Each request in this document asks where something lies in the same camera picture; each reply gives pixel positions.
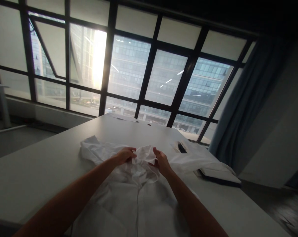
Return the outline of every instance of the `wall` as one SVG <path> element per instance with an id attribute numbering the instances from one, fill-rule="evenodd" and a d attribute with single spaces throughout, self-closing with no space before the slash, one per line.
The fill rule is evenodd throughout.
<path id="1" fill-rule="evenodd" d="M 280 188 L 298 170 L 298 41 L 238 156 L 250 158 L 239 178 L 261 185 Z"/>
<path id="2" fill-rule="evenodd" d="M 57 125 L 64 128 L 72 128 L 91 120 L 91 117 L 82 116 L 71 112 L 53 109 L 51 107 L 33 104 L 18 99 L 7 98 L 10 115 L 22 118 L 35 118 L 39 121 Z"/>

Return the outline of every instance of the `curtain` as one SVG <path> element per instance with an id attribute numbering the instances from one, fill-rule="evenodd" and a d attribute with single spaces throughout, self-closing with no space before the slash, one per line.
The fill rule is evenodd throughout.
<path id="1" fill-rule="evenodd" d="M 280 38 L 260 38 L 222 112 L 209 151 L 239 174 L 248 161 L 236 154 L 256 115 L 275 85 L 290 43 Z"/>

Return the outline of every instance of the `person's left hand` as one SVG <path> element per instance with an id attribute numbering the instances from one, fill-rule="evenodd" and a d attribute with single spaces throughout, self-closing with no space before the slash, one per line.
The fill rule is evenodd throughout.
<path id="1" fill-rule="evenodd" d="M 111 159 L 115 160 L 116 165 L 122 165 L 125 162 L 129 161 L 132 158 L 136 158 L 137 155 L 133 153 L 136 148 L 134 147 L 124 147 L 121 149 L 116 155 L 114 155 Z"/>

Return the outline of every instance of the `window pane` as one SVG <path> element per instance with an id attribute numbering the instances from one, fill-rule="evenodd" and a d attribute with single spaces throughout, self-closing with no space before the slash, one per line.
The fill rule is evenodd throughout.
<path id="1" fill-rule="evenodd" d="M 0 80 L 1 84 L 9 86 L 4 88 L 5 94 L 30 100 L 28 76 L 0 70 Z"/>
<path id="2" fill-rule="evenodd" d="M 71 0 L 70 4 L 72 17 L 107 26 L 109 1 Z"/>
<path id="3" fill-rule="evenodd" d="M 251 52 L 252 52 L 252 50 L 253 50 L 255 44 L 256 44 L 256 42 L 252 42 L 252 43 L 251 43 L 251 45 L 250 45 L 250 47 L 249 47 L 249 49 L 248 49 L 248 52 L 246 53 L 244 59 L 242 60 L 243 63 L 247 62 L 247 60 L 248 60 L 248 58 L 249 58 L 249 56 L 250 56 L 250 54 L 251 54 Z"/>
<path id="4" fill-rule="evenodd" d="M 66 76 L 65 29 L 36 21 L 40 35 L 58 76 Z"/>
<path id="5" fill-rule="evenodd" d="M 231 84 L 229 85 L 229 88 L 228 88 L 228 90 L 227 90 L 227 92 L 226 92 L 223 100 L 221 101 L 218 109 L 216 110 L 216 113 L 215 113 L 213 119 L 215 119 L 215 120 L 219 120 L 220 119 L 220 117 L 222 115 L 222 112 L 223 112 L 223 110 L 224 110 L 224 108 L 225 108 L 225 106 L 227 104 L 227 101 L 228 101 L 228 99 L 229 99 L 229 97 L 231 95 L 231 92 L 235 88 L 235 85 L 238 82 L 241 73 L 242 73 L 242 68 L 239 68 L 237 70 L 237 72 L 236 72 L 236 75 L 235 75 L 234 79 L 232 80 Z"/>
<path id="6" fill-rule="evenodd" d="M 0 65 L 27 71 L 18 10 L 0 6 Z"/>
<path id="7" fill-rule="evenodd" d="M 197 141 L 206 121 L 177 114 L 172 128 L 179 130 L 187 139 Z"/>
<path id="8" fill-rule="evenodd" d="M 145 99 L 171 105 L 187 59 L 157 50 Z"/>
<path id="9" fill-rule="evenodd" d="M 71 24 L 71 82 L 102 88 L 106 32 Z"/>
<path id="10" fill-rule="evenodd" d="M 150 46 L 122 36 L 114 37 L 108 92 L 139 98 Z"/>
<path id="11" fill-rule="evenodd" d="M 64 15 L 64 0 L 27 0 L 27 5 Z"/>
<path id="12" fill-rule="evenodd" d="M 70 88 L 70 110 L 99 116 L 100 94 Z"/>
<path id="13" fill-rule="evenodd" d="M 38 102 L 66 108 L 66 86 L 37 78 L 35 80 Z"/>
<path id="14" fill-rule="evenodd" d="M 203 44 L 202 52 L 238 60 L 242 49 L 246 44 L 245 39 L 222 34 L 215 31 L 208 31 Z"/>
<path id="15" fill-rule="evenodd" d="M 65 82 L 65 80 L 56 78 L 54 76 L 50 63 L 47 59 L 47 56 L 40 44 L 40 41 L 37 37 L 37 33 L 34 30 L 31 23 L 29 23 L 29 28 L 30 28 L 31 47 L 33 52 L 35 74 Z"/>
<path id="16" fill-rule="evenodd" d="M 140 106 L 138 119 L 166 126 L 168 124 L 170 115 L 171 112 L 142 105 Z"/>
<path id="17" fill-rule="evenodd" d="M 152 38 L 157 18 L 157 15 L 119 5 L 115 28 Z"/>
<path id="18" fill-rule="evenodd" d="M 212 141 L 212 138 L 214 136 L 215 130 L 216 130 L 217 124 L 216 123 L 210 123 L 201 142 L 210 144 Z"/>
<path id="19" fill-rule="evenodd" d="M 208 117 L 233 66 L 199 58 L 179 110 Z"/>
<path id="20" fill-rule="evenodd" d="M 194 49 L 200 31 L 200 26 L 190 25 L 163 17 L 158 40 Z"/>
<path id="21" fill-rule="evenodd" d="M 106 98 L 105 113 L 115 113 L 128 117 L 135 117 L 137 104 L 113 97 Z"/>

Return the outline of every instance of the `person's right hand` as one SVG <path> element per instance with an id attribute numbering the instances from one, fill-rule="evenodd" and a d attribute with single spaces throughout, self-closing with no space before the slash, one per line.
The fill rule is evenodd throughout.
<path id="1" fill-rule="evenodd" d="M 157 167 L 160 171 L 160 173 L 166 177 L 166 175 L 168 175 L 169 173 L 172 172 L 172 168 L 170 167 L 169 161 L 166 157 L 166 155 L 162 152 L 157 150 L 155 147 L 153 148 L 153 152 L 156 155 L 156 160 L 155 160 L 155 164 L 151 164 L 150 165 Z"/>

